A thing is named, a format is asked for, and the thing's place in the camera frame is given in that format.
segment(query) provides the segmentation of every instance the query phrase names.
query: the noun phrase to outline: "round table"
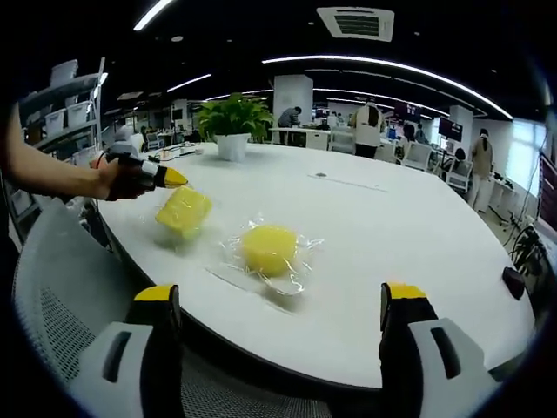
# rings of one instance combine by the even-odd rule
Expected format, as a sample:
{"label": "round table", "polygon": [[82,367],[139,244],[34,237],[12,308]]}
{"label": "round table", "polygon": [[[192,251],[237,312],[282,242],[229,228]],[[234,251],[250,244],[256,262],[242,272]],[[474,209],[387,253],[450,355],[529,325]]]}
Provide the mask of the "round table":
{"label": "round table", "polygon": [[[380,285],[420,287],[497,367],[534,332],[527,294],[515,300],[501,273],[511,266],[486,224],[439,178],[336,152],[248,145],[245,162],[203,155],[174,159],[213,208],[197,239],[175,251],[157,241],[154,216],[171,194],[99,202],[122,248],[156,284],[177,283],[180,305],[215,334],[263,361],[321,381],[381,388]],[[316,177],[324,173],[326,177]],[[262,214],[324,242],[303,293],[286,303],[210,273],[218,243]]]}

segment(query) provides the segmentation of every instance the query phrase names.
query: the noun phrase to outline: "potted plant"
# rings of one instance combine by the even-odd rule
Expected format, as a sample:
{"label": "potted plant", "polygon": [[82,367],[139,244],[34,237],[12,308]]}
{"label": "potted plant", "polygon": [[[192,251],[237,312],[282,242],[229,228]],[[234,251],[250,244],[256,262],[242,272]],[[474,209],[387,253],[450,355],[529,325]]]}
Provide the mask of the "potted plant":
{"label": "potted plant", "polygon": [[246,98],[240,93],[201,106],[199,133],[202,138],[215,140],[219,157],[228,161],[243,161],[248,139],[265,138],[267,124],[273,122],[272,114],[262,99]]}

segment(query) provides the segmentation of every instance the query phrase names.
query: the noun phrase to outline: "human hand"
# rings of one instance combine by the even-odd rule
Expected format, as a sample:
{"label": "human hand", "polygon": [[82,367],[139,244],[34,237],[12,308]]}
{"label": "human hand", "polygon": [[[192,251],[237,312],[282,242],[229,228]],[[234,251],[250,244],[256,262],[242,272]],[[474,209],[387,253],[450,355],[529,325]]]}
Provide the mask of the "human hand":
{"label": "human hand", "polygon": [[118,159],[114,159],[107,165],[99,165],[97,192],[99,199],[118,200],[135,199],[144,194],[147,189],[138,181],[141,175],[141,167],[130,167],[120,165]]}

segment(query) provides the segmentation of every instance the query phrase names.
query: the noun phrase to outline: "black ceiling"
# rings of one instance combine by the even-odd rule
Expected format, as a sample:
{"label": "black ceiling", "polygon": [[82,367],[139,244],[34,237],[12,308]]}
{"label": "black ceiling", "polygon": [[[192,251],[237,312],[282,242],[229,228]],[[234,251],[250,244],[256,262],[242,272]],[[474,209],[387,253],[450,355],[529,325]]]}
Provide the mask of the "black ceiling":
{"label": "black ceiling", "polygon": [[[550,26],[545,25],[549,10],[544,14],[528,4],[518,9],[508,3],[503,6],[500,2],[475,0],[460,7],[450,2],[439,7],[439,2],[428,0],[175,0],[143,31],[134,32],[135,23],[155,2],[102,0],[84,6],[75,1],[55,1],[34,5],[35,13],[27,19],[30,29],[26,31],[32,37],[28,51],[34,51],[33,65],[28,69],[30,88],[44,88],[50,67],[75,57],[79,59],[80,73],[96,71],[99,58],[106,57],[105,70],[110,75],[103,88],[105,111],[135,106],[135,101],[116,100],[128,91],[144,91],[138,100],[146,100],[152,92],[163,92],[159,103],[174,98],[205,99],[233,91],[269,89],[278,74],[341,70],[306,74],[319,88],[377,93],[442,111],[460,103],[415,85],[423,84],[468,102],[478,109],[476,114],[484,111],[490,118],[504,118],[466,92],[392,67],[316,60],[261,64],[273,57],[334,54],[419,67],[468,86],[516,118],[541,119],[544,107],[534,70],[543,69],[539,74],[549,81],[556,72],[550,66],[550,53],[544,50],[550,39]],[[316,11],[325,6],[393,10],[393,41],[332,37]],[[175,36],[184,40],[171,42]],[[389,78],[346,71],[366,71]],[[165,93],[176,84],[207,73],[212,77]],[[316,92],[315,97],[324,100],[331,96],[355,98],[349,93],[322,92]]]}

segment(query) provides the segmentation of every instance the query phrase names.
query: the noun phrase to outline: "green leaves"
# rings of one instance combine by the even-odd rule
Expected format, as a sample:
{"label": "green leaves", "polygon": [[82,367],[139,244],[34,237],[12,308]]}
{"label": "green leaves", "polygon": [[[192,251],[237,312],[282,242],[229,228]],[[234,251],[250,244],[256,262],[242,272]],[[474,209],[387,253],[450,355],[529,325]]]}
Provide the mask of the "green leaves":
{"label": "green leaves", "polygon": [[201,104],[199,111],[199,133],[202,138],[214,135],[234,135],[250,133],[263,140],[267,128],[274,118],[267,105],[260,98],[247,98],[233,93],[226,100],[214,100]]}

